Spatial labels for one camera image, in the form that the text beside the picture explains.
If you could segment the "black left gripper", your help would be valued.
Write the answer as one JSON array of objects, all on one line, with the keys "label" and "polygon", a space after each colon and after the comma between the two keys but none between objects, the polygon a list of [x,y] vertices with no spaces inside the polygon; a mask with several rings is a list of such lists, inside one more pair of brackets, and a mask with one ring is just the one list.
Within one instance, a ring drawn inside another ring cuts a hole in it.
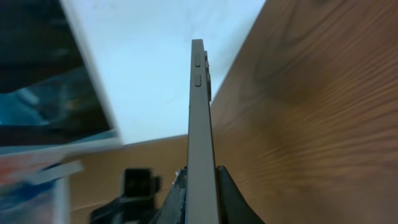
[{"label": "black left gripper", "polygon": [[149,223],[155,216],[155,195],[161,178],[150,169],[125,169],[119,196],[90,213],[90,224]]}]

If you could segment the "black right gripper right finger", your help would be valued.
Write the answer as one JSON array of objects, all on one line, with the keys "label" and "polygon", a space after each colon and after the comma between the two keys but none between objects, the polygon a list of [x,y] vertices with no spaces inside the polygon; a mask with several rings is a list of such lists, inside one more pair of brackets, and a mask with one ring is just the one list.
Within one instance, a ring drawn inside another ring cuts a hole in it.
[{"label": "black right gripper right finger", "polygon": [[265,224],[245,201],[225,166],[218,166],[218,195],[222,224]]}]

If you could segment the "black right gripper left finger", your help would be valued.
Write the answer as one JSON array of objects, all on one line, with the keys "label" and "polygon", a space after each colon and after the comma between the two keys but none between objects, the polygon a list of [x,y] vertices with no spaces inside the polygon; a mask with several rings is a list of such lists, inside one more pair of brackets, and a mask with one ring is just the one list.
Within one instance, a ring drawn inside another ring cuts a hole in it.
[{"label": "black right gripper left finger", "polygon": [[185,224],[187,168],[176,172],[171,189],[150,224]]}]

